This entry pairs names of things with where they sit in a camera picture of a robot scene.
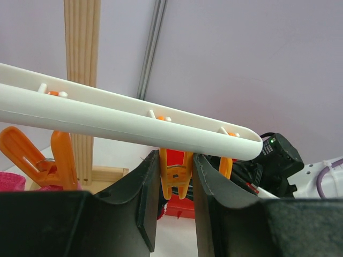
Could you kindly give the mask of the wooden rack frame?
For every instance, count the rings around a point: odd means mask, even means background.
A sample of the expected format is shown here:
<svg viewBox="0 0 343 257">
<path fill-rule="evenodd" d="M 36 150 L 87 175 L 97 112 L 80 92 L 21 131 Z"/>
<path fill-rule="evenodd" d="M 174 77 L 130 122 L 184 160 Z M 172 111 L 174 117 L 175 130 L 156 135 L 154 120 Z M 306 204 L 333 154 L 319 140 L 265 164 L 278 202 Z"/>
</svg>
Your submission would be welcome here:
<svg viewBox="0 0 343 257">
<path fill-rule="evenodd" d="M 67 83 L 54 89 L 64 108 L 61 117 L 70 135 L 79 188 L 98 193 L 123 178 L 126 168 L 93 164 L 93 135 L 90 123 L 101 107 L 89 103 L 96 88 L 100 32 L 100 1 L 64 1 Z"/>
</svg>

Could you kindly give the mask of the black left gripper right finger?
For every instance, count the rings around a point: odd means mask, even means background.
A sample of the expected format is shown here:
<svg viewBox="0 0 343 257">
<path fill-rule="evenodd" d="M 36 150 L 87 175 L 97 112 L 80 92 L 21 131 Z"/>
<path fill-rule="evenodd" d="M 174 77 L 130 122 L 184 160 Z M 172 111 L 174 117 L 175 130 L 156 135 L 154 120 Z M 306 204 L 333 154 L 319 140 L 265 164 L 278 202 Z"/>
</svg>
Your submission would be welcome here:
<svg viewBox="0 0 343 257">
<path fill-rule="evenodd" d="M 193 158 L 199 256 L 342 256 L 342 200 L 262 199 Z"/>
</svg>

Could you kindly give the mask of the orange middle clip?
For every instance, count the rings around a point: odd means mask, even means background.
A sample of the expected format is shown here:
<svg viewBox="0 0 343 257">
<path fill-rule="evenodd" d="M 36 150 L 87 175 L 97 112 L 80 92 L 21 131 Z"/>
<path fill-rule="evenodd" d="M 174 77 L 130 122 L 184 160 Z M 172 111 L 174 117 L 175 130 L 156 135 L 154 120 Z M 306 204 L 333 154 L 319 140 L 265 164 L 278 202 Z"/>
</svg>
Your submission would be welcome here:
<svg viewBox="0 0 343 257">
<path fill-rule="evenodd" d="M 18 128 L 10 126 L 1 132 L 1 152 L 32 181 L 41 187 L 77 190 L 79 184 L 69 133 L 54 131 L 50 143 L 53 158 L 46 158 Z"/>
</svg>

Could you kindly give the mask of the pink sock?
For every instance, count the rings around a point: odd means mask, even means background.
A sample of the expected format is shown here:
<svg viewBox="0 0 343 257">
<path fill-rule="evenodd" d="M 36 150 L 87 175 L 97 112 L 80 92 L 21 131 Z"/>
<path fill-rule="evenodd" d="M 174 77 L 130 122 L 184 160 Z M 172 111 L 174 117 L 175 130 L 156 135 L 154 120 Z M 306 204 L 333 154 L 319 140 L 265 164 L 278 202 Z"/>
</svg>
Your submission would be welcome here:
<svg viewBox="0 0 343 257">
<path fill-rule="evenodd" d="M 1 172 L 0 180 L 1 192 L 21 192 L 25 189 L 26 178 L 22 175 L 9 172 Z M 62 191 L 60 186 L 45 186 L 37 189 L 37 191 Z"/>
</svg>

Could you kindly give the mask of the orange end clip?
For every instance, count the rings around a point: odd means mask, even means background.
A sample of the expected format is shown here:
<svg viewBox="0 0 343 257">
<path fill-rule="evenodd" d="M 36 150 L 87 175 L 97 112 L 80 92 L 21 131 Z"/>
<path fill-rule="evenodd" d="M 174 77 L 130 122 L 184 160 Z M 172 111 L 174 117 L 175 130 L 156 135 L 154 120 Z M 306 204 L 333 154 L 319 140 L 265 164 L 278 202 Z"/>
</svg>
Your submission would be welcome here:
<svg viewBox="0 0 343 257">
<path fill-rule="evenodd" d="M 193 170 L 193 153 L 185 152 L 182 165 L 167 165 L 167 149 L 159 149 L 160 178 L 163 196 L 166 200 L 172 197 L 172 188 L 177 188 L 179 199 L 186 197 Z"/>
</svg>

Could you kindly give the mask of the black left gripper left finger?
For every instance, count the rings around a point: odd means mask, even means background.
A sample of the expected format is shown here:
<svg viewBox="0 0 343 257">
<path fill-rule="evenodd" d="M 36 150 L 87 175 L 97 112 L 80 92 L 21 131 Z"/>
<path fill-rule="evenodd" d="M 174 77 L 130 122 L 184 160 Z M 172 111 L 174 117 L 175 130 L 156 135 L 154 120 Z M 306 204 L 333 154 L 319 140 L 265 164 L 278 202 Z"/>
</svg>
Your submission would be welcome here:
<svg viewBox="0 0 343 257">
<path fill-rule="evenodd" d="M 149 256 L 160 187 L 154 150 L 122 179 L 88 191 L 1 193 L 1 256 Z"/>
</svg>

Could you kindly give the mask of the white clip hanger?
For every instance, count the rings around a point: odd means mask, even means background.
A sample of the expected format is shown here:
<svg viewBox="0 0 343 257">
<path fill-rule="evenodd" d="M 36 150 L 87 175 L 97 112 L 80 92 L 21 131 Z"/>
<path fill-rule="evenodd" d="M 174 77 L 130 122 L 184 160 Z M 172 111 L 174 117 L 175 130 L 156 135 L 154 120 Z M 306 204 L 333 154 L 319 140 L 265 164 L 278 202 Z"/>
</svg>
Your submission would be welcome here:
<svg viewBox="0 0 343 257">
<path fill-rule="evenodd" d="M 53 94 L 67 80 L 1 65 L 1 121 L 49 130 L 68 129 Z M 98 89 L 89 103 L 101 107 L 91 121 L 94 137 L 251 160 L 263 146 L 246 127 Z"/>
</svg>

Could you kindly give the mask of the red plastic bin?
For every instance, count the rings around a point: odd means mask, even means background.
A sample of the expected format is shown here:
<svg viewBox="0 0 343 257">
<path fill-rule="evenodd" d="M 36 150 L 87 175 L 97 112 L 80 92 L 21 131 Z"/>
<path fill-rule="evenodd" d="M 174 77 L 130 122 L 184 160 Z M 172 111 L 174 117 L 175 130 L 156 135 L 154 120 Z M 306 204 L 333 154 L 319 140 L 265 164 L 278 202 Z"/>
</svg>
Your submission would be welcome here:
<svg viewBox="0 0 343 257">
<path fill-rule="evenodd" d="M 181 165 L 184 160 L 184 152 L 167 149 L 167 165 Z M 176 218 L 195 218 L 195 209 L 193 201 L 188 198 L 179 199 L 179 196 L 172 193 L 170 200 L 165 205 L 165 215 Z"/>
</svg>

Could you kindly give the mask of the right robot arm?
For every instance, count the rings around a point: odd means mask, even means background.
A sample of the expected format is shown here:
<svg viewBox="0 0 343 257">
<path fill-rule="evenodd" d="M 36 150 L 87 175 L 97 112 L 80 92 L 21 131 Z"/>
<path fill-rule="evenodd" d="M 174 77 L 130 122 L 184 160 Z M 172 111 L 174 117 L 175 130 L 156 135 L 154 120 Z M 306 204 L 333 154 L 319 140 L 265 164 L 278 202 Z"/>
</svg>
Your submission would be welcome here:
<svg viewBox="0 0 343 257">
<path fill-rule="evenodd" d="M 280 133 L 260 136 L 263 147 L 251 161 L 235 160 L 230 179 L 261 198 L 342 198 L 342 158 L 304 164 Z"/>
</svg>

